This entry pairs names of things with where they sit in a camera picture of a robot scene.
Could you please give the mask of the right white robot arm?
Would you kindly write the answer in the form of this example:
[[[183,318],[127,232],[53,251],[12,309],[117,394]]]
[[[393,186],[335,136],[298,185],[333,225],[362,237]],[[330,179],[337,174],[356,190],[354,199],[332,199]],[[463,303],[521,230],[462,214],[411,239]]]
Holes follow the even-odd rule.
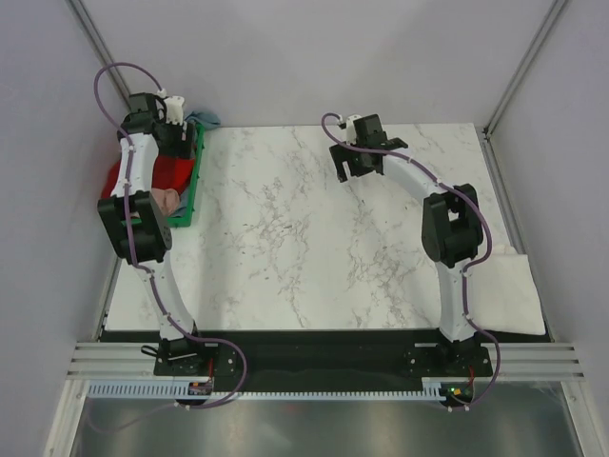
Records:
[[[329,149],[340,182],[376,172],[422,207],[422,247],[436,268],[441,297],[441,337],[435,347],[424,350],[425,359],[444,376],[491,375],[488,351],[481,345],[468,302],[469,275],[489,257],[480,254],[479,247],[492,245],[475,188],[446,185],[415,159],[403,139],[387,135],[376,114],[343,118],[329,112],[322,117],[323,129],[329,119],[345,133]]]

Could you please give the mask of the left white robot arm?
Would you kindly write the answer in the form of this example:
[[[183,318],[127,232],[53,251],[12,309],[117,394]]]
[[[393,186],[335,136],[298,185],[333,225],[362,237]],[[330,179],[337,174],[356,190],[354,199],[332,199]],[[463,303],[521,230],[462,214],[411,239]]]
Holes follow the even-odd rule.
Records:
[[[117,256],[139,276],[159,322],[159,344],[144,345],[157,376],[203,376],[208,351],[194,341],[195,319],[186,308],[170,261],[172,234],[153,196],[158,158],[189,158],[202,136],[184,116],[185,100],[163,91],[140,92],[128,99],[129,112],[117,137],[118,175],[97,210]]]

